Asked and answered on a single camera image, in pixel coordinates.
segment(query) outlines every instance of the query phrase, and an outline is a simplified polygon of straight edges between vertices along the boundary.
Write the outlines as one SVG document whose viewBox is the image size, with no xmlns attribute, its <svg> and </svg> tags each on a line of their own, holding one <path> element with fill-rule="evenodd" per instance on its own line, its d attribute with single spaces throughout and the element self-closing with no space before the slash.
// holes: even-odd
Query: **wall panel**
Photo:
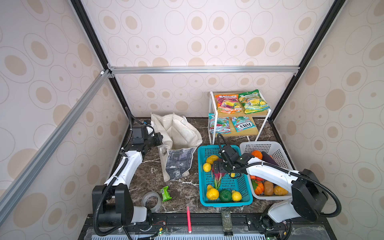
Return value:
<svg viewBox="0 0 384 240">
<path fill-rule="evenodd" d="M 275 120 L 297 169 L 341 200 L 338 239 L 384 234 L 383 21 L 384 1 L 350 1 Z"/>
<path fill-rule="evenodd" d="M 186 117 L 208 117 L 209 91 L 245 92 L 260 89 L 273 109 L 293 73 L 117 74 L 135 116 L 175 112 Z"/>
<path fill-rule="evenodd" d="M 0 227 L 0 239 L 77 239 L 127 130 L 110 83 L 102 85 Z"/>
<path fill-rule="evenodd" d="M 0 195 L 100 70 L 66 0 L 0 2 Z"/>
<path fill-rule="evenodd" d="M 83 0 L 112 66 L 297 65 L 332 3 Z"/>
</svg>

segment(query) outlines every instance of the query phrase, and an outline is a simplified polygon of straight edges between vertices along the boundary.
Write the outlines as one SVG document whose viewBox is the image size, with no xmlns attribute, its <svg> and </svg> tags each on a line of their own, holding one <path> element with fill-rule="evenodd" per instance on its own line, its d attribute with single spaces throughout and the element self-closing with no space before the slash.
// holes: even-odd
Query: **white tote bag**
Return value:
<svg viewBox="0 0 384 240">
<path fill-rule="evenodd" d="M 174 113 L 151 113 L 151 125 L 163 135 L 163 144 L 158 148 L 164 181 L 188 176 L 193 153 L 203 142 L 199 131 L 184 116 Z"/>
</svg>

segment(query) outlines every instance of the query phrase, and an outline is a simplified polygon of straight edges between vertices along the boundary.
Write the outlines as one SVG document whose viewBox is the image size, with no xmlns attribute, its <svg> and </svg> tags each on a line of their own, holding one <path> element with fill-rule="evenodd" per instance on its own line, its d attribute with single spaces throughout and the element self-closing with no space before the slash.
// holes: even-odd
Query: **marble table surface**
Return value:
<svg viewBox="0 0 384 240">
<path fill-rule="evenodd" d="M 207 118 L 187 118 L 201 134 L 203 143 L 201 146 L 209 145 L 209 137 L 207 131 Z M 254 118 L 256 126 L 260 129 L 264 119 Z M 247 137 L 229 137 L 226 138 L 232 145 L 240 145 L 242 142 L 248 141 Z M 267 122 L 259 141 L 276 141 L 272 129 Z M 205 207 L 200 203 L 199 195 L 199 175 L 197 166 L 197 150 L 194 153 L 192 167 L 189 170 L 190 175 L 177 180 L 164 182 L 159 152 L 157 148 L 153 148 L 144 158 L 133 176 L 129 190 L 134 206 L 141 206 L 141 199 L 147 192 L 160 192 L 160 189 L 169 186 L 168 192 L 172 199 L 162 203 L 158 213 L 183 213 L 186 212 L 186 205 L 189 204 L 192 213 L 219 213 L 221 208 Z M 156 203 L 155 197 L 150 198 L 147 207 L 153 207 Z M 251 205 L 242 207 L 231 207 L 233 213 L 261 213 L 264 209 L 275 201 L 258 200 L 253 198 Z"/>
</svg>

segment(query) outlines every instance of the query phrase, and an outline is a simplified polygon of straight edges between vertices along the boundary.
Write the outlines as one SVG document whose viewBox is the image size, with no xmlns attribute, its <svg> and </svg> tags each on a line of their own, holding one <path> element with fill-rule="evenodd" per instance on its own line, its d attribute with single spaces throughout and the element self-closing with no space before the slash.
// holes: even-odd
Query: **fox's candy bag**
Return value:
<svg viewBox="0 0 384 240">
<path fill-rule="evenodd" d="M 214 132 L 215 127 L 215 114 L 209 113 L 209 132 Z M 217 118 L 216 124 L 216 132 L 217 133 L 231 133 L 231 129 L 229 128 L 229 119 L 228 118 Z"/>
<path fill-rule="evenodd" d="M 259 90 L 239 94 L 239 101 L 244 106 L 244 113 L 261 112 L 269 108 L 264 99 L 260 97 Z"/>
<path fill-rule="evenodd" d="M 215 95 L 217 100 L 217 110 L 222 113 L 239 113 L 242 111 L 241 104 L 237 99 L 238 94 Z"/>
<path fill-rule="evenodd" d="M 249 117 L 230 117 L 237 132 L 256 127 Z"/>
</svg>

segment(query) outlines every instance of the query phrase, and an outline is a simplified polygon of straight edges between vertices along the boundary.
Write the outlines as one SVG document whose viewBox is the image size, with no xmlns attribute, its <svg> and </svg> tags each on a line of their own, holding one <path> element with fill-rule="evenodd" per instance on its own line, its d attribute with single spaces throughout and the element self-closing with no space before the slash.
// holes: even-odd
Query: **blue plastic basket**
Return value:
<svg viewBox="0 0 384 240">
<path fill-rule="evenodd" d="M 240 148 L 236 145 L 231 145 L 238 153 L 240 153 Z M 209 200 L 207 198 L 207 186 L 214 184 L 214 179 L 210 172 L 204 172 L 203 164 L 206 162 L 207 158 L 211 155 L 218 155 L 219 153 L 218 145 L 208 145 L 201 146 L 197 150 L 197 159 L 199 162 L 199 188 L 200 188 L 200 202 L 207 207 L 240 207 L 244 205 L 250 205 L 253 201 L 251 186 L 249 185 L 246 175 L 242 175 L 237 179 L 231 179 L 228 174 L 226 174 L 221 179 L 221 186 L 219 191 L 227 189 L 229 191 L 236 190 L 241 193 L 243 199 L 239 202 L 221 202 L 220 199 Z"/>
</svg>

